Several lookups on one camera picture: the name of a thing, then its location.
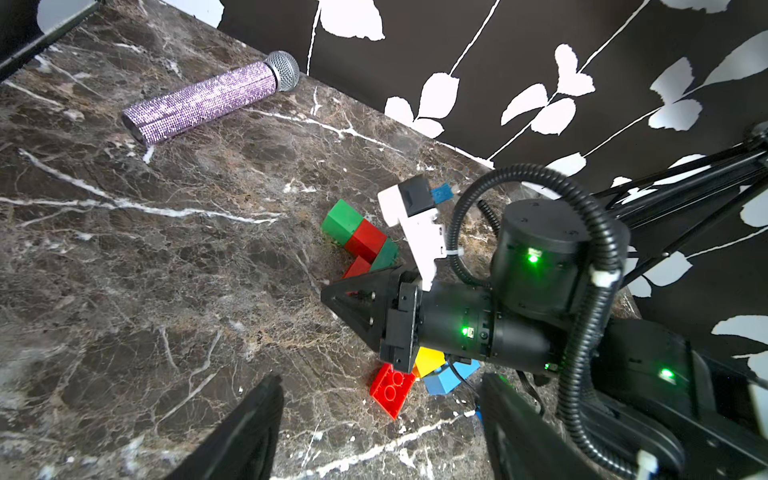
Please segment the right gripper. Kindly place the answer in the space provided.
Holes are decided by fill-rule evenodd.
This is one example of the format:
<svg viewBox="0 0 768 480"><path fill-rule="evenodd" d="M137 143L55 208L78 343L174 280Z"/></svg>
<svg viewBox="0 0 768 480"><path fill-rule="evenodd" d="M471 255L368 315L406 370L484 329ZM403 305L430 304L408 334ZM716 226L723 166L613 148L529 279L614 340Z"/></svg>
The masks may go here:
<svg viewBox="0 0 768 480"><path fill-rule="evenodd" d="M582 218L562 201L506 206L486 285L435 282L394 266L339 280L321 301L354 298L336 314L396 370L413 368L420 347L542 374L557 366L588 298L595 255Z"/></svg>

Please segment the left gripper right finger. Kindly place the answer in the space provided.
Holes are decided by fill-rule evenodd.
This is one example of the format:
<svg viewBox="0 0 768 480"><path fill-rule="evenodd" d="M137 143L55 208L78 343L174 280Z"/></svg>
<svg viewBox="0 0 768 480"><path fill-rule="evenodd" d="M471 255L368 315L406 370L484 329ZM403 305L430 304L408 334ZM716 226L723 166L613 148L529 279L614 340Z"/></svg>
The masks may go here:
<svg viewBox="0 0 768 480"><path fill-rule="evenodd" d="M496 479L600 477L495 373L482 376L479 411Z"/></svg>

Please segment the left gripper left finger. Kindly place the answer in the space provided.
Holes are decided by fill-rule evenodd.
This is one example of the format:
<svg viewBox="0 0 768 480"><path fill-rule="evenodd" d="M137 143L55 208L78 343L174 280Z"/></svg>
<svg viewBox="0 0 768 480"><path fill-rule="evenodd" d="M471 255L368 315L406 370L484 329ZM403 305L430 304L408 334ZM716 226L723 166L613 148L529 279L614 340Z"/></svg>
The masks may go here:
<svg viewBox="0 0 768 480"><path fill-rule="evenodd" d="M268 479L284 409L282 378L267 375L169 479Z"/></svg>

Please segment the dark green long lego brick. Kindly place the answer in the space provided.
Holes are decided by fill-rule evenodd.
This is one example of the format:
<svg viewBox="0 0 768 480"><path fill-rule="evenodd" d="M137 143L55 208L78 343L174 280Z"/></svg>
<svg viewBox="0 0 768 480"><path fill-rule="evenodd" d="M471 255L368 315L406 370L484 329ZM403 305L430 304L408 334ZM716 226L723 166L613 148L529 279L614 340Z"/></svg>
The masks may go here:
<svg viewBox="0 0 768 480"><path fill-rule="evenodd" d="M389 268L396 263L398 256L399 249L397 244L393 240L387 239L371 264L370 270L377 271Z"/></svg>

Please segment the orange-red square lego brick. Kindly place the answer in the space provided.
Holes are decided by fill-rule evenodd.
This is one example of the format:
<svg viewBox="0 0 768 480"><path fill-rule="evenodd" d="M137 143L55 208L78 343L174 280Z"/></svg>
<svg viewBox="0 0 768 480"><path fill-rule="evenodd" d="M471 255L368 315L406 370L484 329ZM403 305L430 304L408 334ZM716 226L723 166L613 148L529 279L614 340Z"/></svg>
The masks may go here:
<svg viewBox="0 0 768 480"><path fill-rule="evenodd" d="M364 219L354 231L344 248L355 257L361 257L372 264L381 252L387 236L376 226Z"/></svg>

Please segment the bright green square lego brick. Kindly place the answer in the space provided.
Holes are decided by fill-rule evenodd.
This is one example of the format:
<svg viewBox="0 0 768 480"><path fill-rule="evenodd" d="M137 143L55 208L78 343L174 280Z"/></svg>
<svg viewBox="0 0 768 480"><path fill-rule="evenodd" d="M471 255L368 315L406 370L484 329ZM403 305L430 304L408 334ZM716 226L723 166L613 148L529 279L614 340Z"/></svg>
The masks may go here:
<svg viewBox="0 0 768 480"><path fill-rule="evenodd" d="M321 223L321 230L334 242L345 246L363 220L364 217L360 213L343 199L339 199Z"/></svg>

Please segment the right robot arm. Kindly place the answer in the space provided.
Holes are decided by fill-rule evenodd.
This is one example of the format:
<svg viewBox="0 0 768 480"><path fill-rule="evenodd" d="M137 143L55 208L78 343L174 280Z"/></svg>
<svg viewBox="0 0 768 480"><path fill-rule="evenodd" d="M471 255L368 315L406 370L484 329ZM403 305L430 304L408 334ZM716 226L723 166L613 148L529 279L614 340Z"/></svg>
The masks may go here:
<svg viewBox="0 0 768 480"><path fill-rule="evenodd" d="M439 283L447 255L430 201L382 193L386 222L400 226L414 268L389 267L326 287L322 302L393 370L409 373L430 348L536 375L558 376L573 335L577 304L590 282L589 236L565 203L509 204L499 227L489 286ZM723 405L746 397L746 379L710 366L680 336L644 320L612 319L587 360L580 405L583 429L621 460L653 454L664 474L742 477L767 464L767 443Z"/></svg>

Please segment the yellow lego brick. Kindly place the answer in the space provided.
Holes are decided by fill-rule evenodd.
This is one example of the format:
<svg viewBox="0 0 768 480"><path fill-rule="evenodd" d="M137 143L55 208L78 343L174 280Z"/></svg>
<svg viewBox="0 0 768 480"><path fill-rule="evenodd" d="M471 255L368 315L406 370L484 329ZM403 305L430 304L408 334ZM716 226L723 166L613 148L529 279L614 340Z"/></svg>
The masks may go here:
<svg viewBox="0 0 768 480"><path fill-rule="evenodd" d="M415 358L412 374L424 378L446 363L445 354L438 350L420 347Z"/></svg>

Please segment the red lego brick far left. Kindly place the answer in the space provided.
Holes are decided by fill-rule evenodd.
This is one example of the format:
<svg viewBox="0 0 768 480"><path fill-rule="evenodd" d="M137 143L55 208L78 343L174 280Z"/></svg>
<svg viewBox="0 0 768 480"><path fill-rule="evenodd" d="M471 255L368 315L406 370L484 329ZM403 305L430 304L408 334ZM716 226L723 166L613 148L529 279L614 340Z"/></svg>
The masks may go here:
<svg viewBox="0 0 768 480"><path fill-rule="evenodd" d="M379 369L369 394L392 420L396 420L415 380L414 374L404 374L395 371L391 364L384 364Z"/></svg>

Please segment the light blue long lego brick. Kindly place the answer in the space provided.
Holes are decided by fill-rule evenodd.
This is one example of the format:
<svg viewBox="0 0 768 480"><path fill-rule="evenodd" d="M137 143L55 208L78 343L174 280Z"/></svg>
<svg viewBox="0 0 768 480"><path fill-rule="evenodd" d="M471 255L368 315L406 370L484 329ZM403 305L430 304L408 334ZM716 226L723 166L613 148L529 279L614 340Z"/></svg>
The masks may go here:
<svg viewBox="0 0 768 480"><path fill-rule="evenodd" d="M467 380L480 368L480 363L477 360L473 360L470 364L457 362L454 364L454 367L458 371L460 377ZM447 395L461 383L461 380L448 365L438 368L424 377L422 381L427 393L433 396Z"/></svg>

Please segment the black perforated music stand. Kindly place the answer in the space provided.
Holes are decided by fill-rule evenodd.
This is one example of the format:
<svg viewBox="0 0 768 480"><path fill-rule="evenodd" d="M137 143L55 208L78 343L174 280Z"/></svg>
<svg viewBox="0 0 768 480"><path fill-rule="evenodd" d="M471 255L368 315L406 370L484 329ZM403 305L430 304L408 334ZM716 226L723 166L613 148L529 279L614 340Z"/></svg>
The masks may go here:
<svg viewBox="0 0 768 480"><path fill-rule="evenodd" d="M608 200L608 212L636 231L743 184L748 188L629 270L624 283L669 259L767 190L767 123L748 127L743 141L725 150L596 193L596 198Z"/></svg>

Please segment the purple glitter microphone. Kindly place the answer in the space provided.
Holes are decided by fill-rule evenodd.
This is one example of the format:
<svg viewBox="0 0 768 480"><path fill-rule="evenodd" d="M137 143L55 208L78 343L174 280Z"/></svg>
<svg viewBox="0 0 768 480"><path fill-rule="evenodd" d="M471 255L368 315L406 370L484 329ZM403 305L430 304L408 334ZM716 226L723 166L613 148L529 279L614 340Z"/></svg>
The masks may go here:
<svg viewBox="0 0 768 480"><path fill-rule="evenodd" d="M124 109L121 120L144 146L162 143L278 92L296 88L300 68L286 51Z"/></svg>

